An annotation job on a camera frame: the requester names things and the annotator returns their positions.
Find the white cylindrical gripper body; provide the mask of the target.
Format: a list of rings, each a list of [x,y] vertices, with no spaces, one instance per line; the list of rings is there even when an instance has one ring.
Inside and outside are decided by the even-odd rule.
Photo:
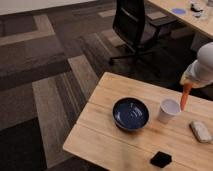
[[[183,72],[180,84],[191,84],[193,88],[202,88],[209,84],[208,72],[201,66],[192,63]]]

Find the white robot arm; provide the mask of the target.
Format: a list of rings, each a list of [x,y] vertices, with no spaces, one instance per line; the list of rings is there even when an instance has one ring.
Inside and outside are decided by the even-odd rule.
[[[190,83],[193,88],[202,88],[213,83],[213,42],[203,45],[194,60],[183,72],[180,84]]]

